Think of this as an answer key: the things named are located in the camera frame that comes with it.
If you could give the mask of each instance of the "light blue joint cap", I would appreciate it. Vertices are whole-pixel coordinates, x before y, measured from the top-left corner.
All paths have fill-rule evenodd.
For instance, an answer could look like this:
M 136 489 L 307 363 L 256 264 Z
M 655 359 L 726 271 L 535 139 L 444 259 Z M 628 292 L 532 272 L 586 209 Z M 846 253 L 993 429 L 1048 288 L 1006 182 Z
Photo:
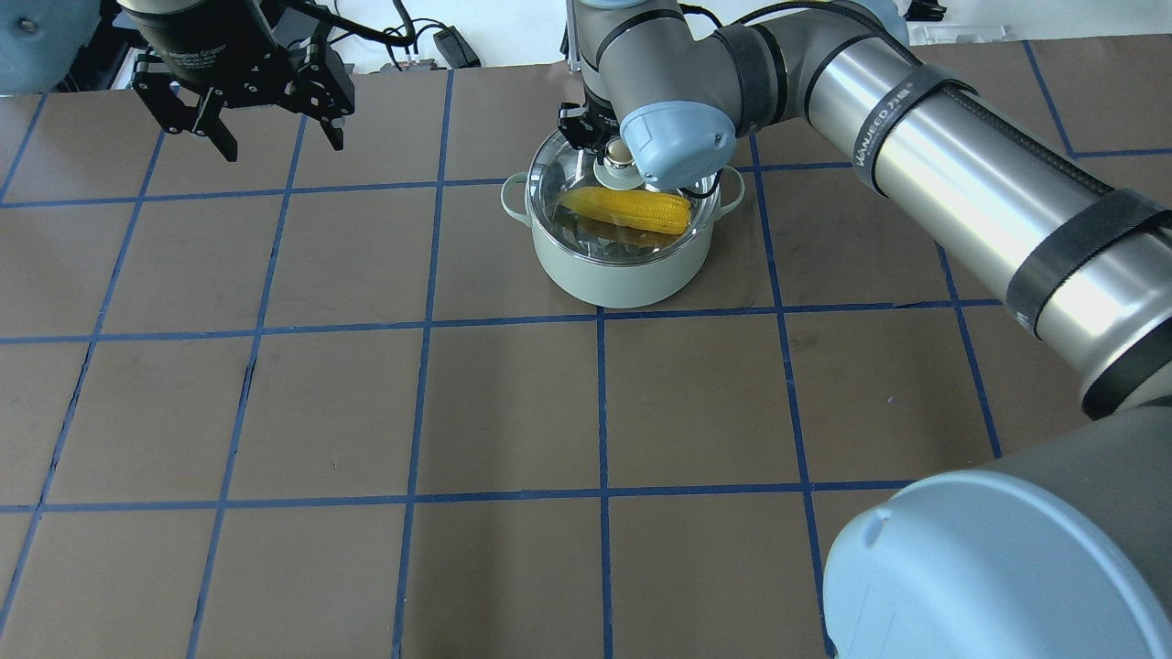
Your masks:
M 635 5 L 642 5 L 647 0 L 581 0 L 582 5 L 595 9 L 626 9 Z
M 907 33 L 907 21 L 899 14 L 895 0 L 852 0 L 857 5 L 863 5 L 868 12 L 879 19 L 884 29 L 899 40 L 904 46 L 911 46 L 912 39 Z
M 721 169 L 736 151 L 736 128 L 723 111 L 696 101 L 660 101 L 638 108 L 619 127 L 647 183 L 691 185 Z

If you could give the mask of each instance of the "corn cob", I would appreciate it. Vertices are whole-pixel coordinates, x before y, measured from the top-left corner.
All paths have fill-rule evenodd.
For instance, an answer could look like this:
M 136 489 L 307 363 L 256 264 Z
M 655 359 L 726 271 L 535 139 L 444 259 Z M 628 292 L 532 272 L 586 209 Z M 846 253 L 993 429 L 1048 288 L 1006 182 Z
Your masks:
M 558 203 L 591 219 L 669 236 L 687 231 L 691 216 L 683 197 L 649 190 L 578 188 L 563 192 Z

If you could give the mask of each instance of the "velcro strap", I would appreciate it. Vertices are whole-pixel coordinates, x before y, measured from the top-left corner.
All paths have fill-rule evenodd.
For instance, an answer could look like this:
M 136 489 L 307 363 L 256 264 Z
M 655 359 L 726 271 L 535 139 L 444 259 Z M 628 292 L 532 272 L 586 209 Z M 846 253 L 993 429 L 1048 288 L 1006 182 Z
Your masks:
M 866 123 L 859 129 L 858 137 L 854 138 L 853 164 L 854 174 L 866 183 L 872 190 L 884 195 L 875 182 L 875 161 L 879 157 L 879 149 L 891 134 L 899 120 L 920 101 L 931 96 L 945 84 L 954 84 L 966 91 L 976 93 L 968 84 L 953 77 L 943 67 L 936 64 L 921 64 L 907 74 L 907 77 L 892 88 L 879 101 Z
M 1070 218 L 1034 247 L 1009 280 L 1006 307 L 1037 335 L 1037 317 L 1076 270 L 1136 231 L 1172 218 L 1172 211 L 1134 190 L 1115 190 Z

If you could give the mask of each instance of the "blue grid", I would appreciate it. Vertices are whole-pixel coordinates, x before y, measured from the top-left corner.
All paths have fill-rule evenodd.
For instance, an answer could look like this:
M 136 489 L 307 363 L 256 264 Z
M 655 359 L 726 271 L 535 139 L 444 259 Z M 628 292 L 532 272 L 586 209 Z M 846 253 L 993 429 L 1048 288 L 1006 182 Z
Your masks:
M 1034 56 L 1033 49 L 1028 42 L 1023 42 L 1022 46 L 1030 61 L 1030 66 L 1034 69 L 1043 97 L 1045 98 L 1047 104 L 1050 109 L 1051 116 L 1055 121 L 1055 125 L 1057 127 L 1059 136 L 1063 140 L 1063 145 L 1065 148 L 1068 156 L 1072 158 L 1093 158 L 1093 157 L 1117 157 L 1117 156 L 1172 155 L 1172 149 L 1144 149 L 1144 150 L 1088 151 L 1088 152 L 1075 151 L 1070 143 L 1069 137 L 1067 136 L 1065 128 L 1062 124 L 1062 120 L 1058 115 L 1057 108 L 1054 104 L 1052 98 L 1050 97 L 1049 89 L 1045 84 L 1044 77 L 1042 76 L 1042 72 L 1037 66 L 1037 61 Z M 820 613 L 823 565 L 822 565 L 820 548 L 817 535 L 817 521 L 813 511 L 812 494 L 817 491 L 899 489 L 909 484 L 911 481 L 815 482 L 811 480 L 805 460 L 805 447 L 802 432 L 800 410 L 798 406 L 798 388 L 793 376 L 792 355 L 789 346 L 789 337 L 785 322 L 785 318 L 789 314 L 860 312 L 860 311 L 865 312 L 865 311 L 887 311 L 887 310 L 915 310 L 915 308 L 952 308 L 956 315 L 958 330 L 960 332 L 966 355 L 968 358 L 974 387 L 977 393 L 977 399 L 981 406 L 982 416 L 984 419 L 986 428 L 989 435 L 990 448 L 993 450 L 993 454 L 1000 457 L 1001 447 L 996 434 L 996 428 L 993 422 L 993 415 L 989 407 L 988 396 L 984 390 L 983 380 L 981 378 L 977 355 L 973 348 L 972 339 L 968 333 L 967 322 L 965 319 L 965 310 L 970 307 L 996 306 L 1000 305 L 1001 303 L 995 299 L 960 299 L 956 292 L 955 281 L 953 280 L 952 267 L 949 265 L 948 257 L 942 249 L 938 247 L 940 257 L 940 266 L 943 272 L 943 277 L 948 287 L 949 298 L 947 300 L 927 300 L 909 305 L 895 305 L 890 303 L 800 305 L 800 306 L 785 305 L 783 303 L 782 288 L 778 281 L 776 260 L 772 250 L 772 236 L 769 226 L 768 208 L 764 201 L 764 183 L 762 174 L 768 171 L 792 171 L 792 170 L 809 170 L 809 169 L 847 169 L 851 165 L 850 163 L 846 162 L 762 165 L 755 138 L 750 138 L 750 149 L 752 152 L 754 164 L 751 167 L 738 168 L 738 170 L 745 174 L 750 174 L 754 177 L 754 184 L 756 185 L 757 189 L 758 213 L 761 217 L 762 231 L 764 237 L 764 250 L 766 252 L 765 256 L 769 267 L 770 286 L 774 297 L 772 306 L 752 307 L 752 308 L 710 308 L 710 310 L 653 311 L 653 312 L 647 312 L 647 311 L 613 312 L 598 308 L 597 312 L 593 314 L 432 320 L 432 310 L 435 301 L 436 264 L 437 264 L 437 253 L 440 247 L 438 245 L 440 223 L 442 215 L 444 188 L 461 186 L 461 185 L 498 185 L 504 181 L 497 178 L 445 181 L 444 168 L 445 168 L 447 147 L 448 147 L 448 128 L 451 113 L 452 80 L 454 80 L 452 73 L 449 72 L 448 83 L 447 83 L 447 96 L 444 101 L 442 144 L 440 151 L 440 162 L 438 162 L 438 171 L 436 181 L 388 183 L 388 184 L 374 184 L 374 185 L 335 185 L 335 186 L 320 186 L 320 188 L 312 188 L 312 186 L 295 188 L 293 185 L 293 181 L 297 170 L 298 158 L 300 155 L 301 142 L 306 128 L 306 121 L 302 117 L 298 129 L 297 144 L 294 148 L 292 162 L 289 164 L 288 177 L 286 179 L 286 185 L 282 189 L 250 190 L 240 192 L 209 192 L 209 193 L 191 193 L 191 195 L 156 195 L 156 196 L 146 195 L 146 189 L 150 183 L 150 178 L 154 174 L 155 164 L 158 159 L 159 149 L 162 147 L 163 134 L 159 134 L 155 143 L 155 148 L 151 155 L 150 164 L 146 170 L 146 175 L 143 179 L 138 195 L 135 197 L 6 203 L 4 202 L 4 199 L 8 192 L 8 189 L 12 185 L 20 159 L 23 156 L 26 148 L 28 147 L 28 143 L 33 136 L 33 131 L 38 124 L 38 121 L 46 104 L 47 96 L 41 97 L 40 102 L 36 106 L 34 115 L 29 122 L 25 137 L 20 144 L 20 148 L 16 152 L 14 162 L 4 179 L 4 186 L 0 188 L 0 209 L 93 205 L 93 204 L 110 204 L 110 203 L 134 203 L 135 208 L 131 218 L 128 223 L 127 231 L 123 237 L 123 242 L 118 252 L 118 257 L 110 277 L 110 283 L 107 288 L 105 297 L 103 299 L 103 304 L 98 313 L 97 320 L 95 322 L 93 333 L 88 335 L 0 338 L 0 345 L 54 344 L 54 342 L 87 344 L 87 353 L 83 361 L 83 366 L 79 375 L 77 385 L 70 399 L 64 416 L 64 421 L 62 423 L 61 433 L 54 447 L 53 460 L 48 474 L 46 475 L 38 503 L 35 505 L 0 505 L 0 514 L 32 512 L 32 519 L 25 538 L 25 543 L 21 548 L 21 553 L 18 559 L 16 569 L 12 577 L 12 584 L 11 587 L 8 589 L 7 597 L 4 602 L 4 607 L 0 609 L 0 633 L 2 633 L 4 626 L 7 623 L 8 616 L 11 613 L 13 600 L 18 586 L 20 584 L 25 565 L 27 563 L 28 555 L 34 537 L 36 535 L 38 526 L 45 512 L 101 512 L 101 511 L 118 511 L 118 510 L 214 510 L 216 522 L 213 525 L 212 538 L 209 546 L 207 561 L 204 570 L 199 599 L 197 604 L 197 613 L 192 624 L 189 651 L 188 651 L 189 657 L 195 657 L 198 647 L 199 631 L 203 621 L 204 610 L 206 606 L 207 590 L 211 583 L 211 577 L 214 568 L 218 539 L 223 529 L 223 519 L 226 510 L 255 509 L 255 508 L 278 509 L 278 508 L 401 504 L 404 507 L 404 524 L 403 524 L 403 536 L 402 536 L 401 556 L 400 556 L 397 596 L 395 600 L 396 605 L 394 611 L 393 650 L 391 650 L 393 655 L 398 657 L 402 644 L 402 634 L 403 634 L 403 618 L 404 618 L 404 607 L 407 599 L 407 589 L 408 589 L 411 529 L 413 529 L 415 504 L 458 503 L 458 502 L 475 502 L 475 501 L 538 501 L 538 500 L 560 500 L 560 498 L 598 498 L 600 503 L 600 530 L 601 530 L 600 539 L 601 539 L 601 552 L 602 552 L 601 613 L 602 613 L 602 630 L 604 630 L 604 648 L 605 648 L 605 657 L 607 659 L 612 659 L 614 654 L 614 647 L 613 647 L 613 624 L 612 624 L 613 609 L 611 600 L 609 500 L 613 497 L 734 495 L 734 494 L 766 494 L 766 492 L 791 492 L 791 494 L 800 494 L 803 496 L 803 504 L 805 509 L 808 535 L 810 542 L 811 569 L 815 575 L 815 583 L 818 593 L 818 606 Z M 267 310 L 272 278 L 277 265 L 278 252 L 280 249 L 284 222 L 287 213 L 288 203 L 292 196 L 320 193 L 320 192 L 348 192 L 357 190 L 393 190 L 393 189 L 409 189 L 409 188 L 434 188 L 436 191 L 435 217 L 434 217 L 432 238 L 431 238 L 431 261 L 428 277 L 427 311 L 425 311 L 425 317 L 422 321 L 396 322 L 396 324 L 326 325 L 326 326 L 280 326 L 280 327 L 265 326 L 265 313 Z M 205 198 L 220 198 L 220 197 L 250 197 L 250 196 L 278 196 L 278 195 L 282 197 L 280 218 L 278 220 L 278 226 L 273 238 L 273 249 L 270 257 L 268 270 L 266 272 L 265 286 L 264 286 L 264 292 L 261 294 L 257 324 L 253 328 L 250 330 L 241 328 L 241 330 L 220 331 L 220 332 L 198 332 L 198 333 L 183 333 L 183 332 L 124 333 L 124 334 L 102 333 L 102 325 L 104 322 L 110 300 L 113 299 L 118 274 L 121 273 L 122 264 L 127 254 L 127 249 L 129 246 L 130 238 L 134 233 L 137 217 L 144 203 L 180 201 L 180 199 L 205 199 Z M 757 315 L 757 314 L 761 315 L 771 314 L 775 315 L 777 320 L 778 335 L 781 340 L 781 346 L 779 346 L 781 356 L 786 379 L 786 402 L 789 405 L 791 421 L 792 421 L 792 430 L 795 436 L 795 451 L 797 454 L 798 470 L 799 470 L 799 482 L 744 483 L 744 484 L 729 484 L 729 485 L 681 485 L 681 487 L 633 487 L 633 488 L 609 487 L 608 455 L 607 455 L 606 322 L 612 320 L 646 319 L 646 318 L 695 318 L 695 317 Z M 432 495 L 417 494 L 416 483 L 418 477 L 420 441 L 421 441 L 421 430 L 423 422 L 423 403 L 427 389 L 427 369 L 428 369 L 431 330 L 435 327 L 477 327 L 477 326 L 492 326 L 492 325 L 525 325 L 525 324 L 550 324 L 550 322 L 597 324 L 598 388 L 599 388 L 599 401 L 598 401 L 599 487 L 584 488 L 584 489 L 566 489 L 566 490 L 516 490 L 516 491 L 485 491 L 485 492 L 432 494 Z M 421 344 L 421 353 L 420 353 L 420 373 L 418 373 L 418 382 L 416 389 L 417 395 L 416 395 L 416 408 L 415 408 L 415 423 L 413 428 L 411 457 L 410 457 L 407 494 L 386 495 L 386 496 L 275 498 L 275 500 L 229 498 L 236 451 L 239 447 L 240 432 L 243 428 L 244 415 L 247 406 L 248 390 L 252 383 L 252 375 L 254 372 L 257 358 L 259 355 L 259 347 L 261 339 L 265 335 L 272 335 L 272 334 L 367 332 L 367 331 L 395 331 L 395 330 L 422 330 L 423 332 L 423 340 Z M 224 480 L 219 497 L 217 500 L 170 501 L 170 502 L 47 503 L 46 501 L 47 495 L 53 483 L 53 478 L 56 471 L 56 466 L 61 457 L 61 451 L 63 450 L 64 442 L 68 439 L 69 428 L 73 421 L 73 416 L 76 412 L 77 400 L 81 394 L 86 375 L 89 371 L 93 352 L 98 342 L 136 341 L 136 340 L 151 340 L 151 341 L 203 340 L 203 339 L 213 340 L 213 339 L 243 338 L 243 337 L 253 338 L 252 352 L 250 355 L 248 367 L 246 369 L 245 378 L 241 383 L 240 400 L 238 405 L 236 423 L 233 427 L 231 449 L 226 457 Z M 825 627 L 824 627 L 824 640 L 826 644 L 827 653 L 832 653 L 833 646 L 829 637 L 825 636 Z

